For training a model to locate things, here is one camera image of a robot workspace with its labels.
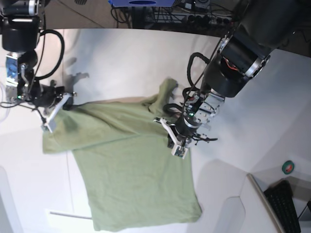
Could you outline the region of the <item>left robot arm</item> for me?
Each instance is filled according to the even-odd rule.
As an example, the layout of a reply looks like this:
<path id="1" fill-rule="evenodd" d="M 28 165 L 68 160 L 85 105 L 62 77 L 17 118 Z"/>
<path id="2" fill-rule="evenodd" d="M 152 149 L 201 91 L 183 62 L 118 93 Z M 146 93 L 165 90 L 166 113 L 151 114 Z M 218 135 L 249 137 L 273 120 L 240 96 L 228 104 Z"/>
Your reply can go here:
<path id="1" fill-rule="evenodd" d="M 226 98 L 235 97 L 265 67 L 273 50 L 311 13 L 308 0 L 252 0 L 238 26 L 217 44 L 210 58 L 190 56 L 188 67 L 198 57 L 206 63 L 200 87 L 189 79 L 184 101 L 166 104 L 164 111 L 179 110 L 179 118 L 168 125 L 168 147 L 187 147 L 192 141 L 210 142 L 197 130 L 218 112 Z"/>

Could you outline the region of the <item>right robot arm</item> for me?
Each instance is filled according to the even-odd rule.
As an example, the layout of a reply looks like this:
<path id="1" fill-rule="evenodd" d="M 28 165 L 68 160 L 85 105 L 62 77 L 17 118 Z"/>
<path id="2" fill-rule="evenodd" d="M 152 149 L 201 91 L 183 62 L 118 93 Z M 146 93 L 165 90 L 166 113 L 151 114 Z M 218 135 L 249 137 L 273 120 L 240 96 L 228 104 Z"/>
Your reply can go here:
<path id="1" fill-rule="evenodd" d="M 65 54 L 65 41 L 61 33 L 46 28 L 45 8 L 48 0 L 2 0 L 0 2 L 0 34 L 2 48 L 7 51 L 6 107 L 21 103 L 35 108 L 51 109 L 60 106 L 70 110 L 73 94 L 55 81 L 41 85 L 40 81 L 51 77 L 60 67 Z M 60 40 L 60 56 L 55 67 L 47 74 L 38 76 L 41 64 L 35 49 L 40 38 L 53 34 Z"/>

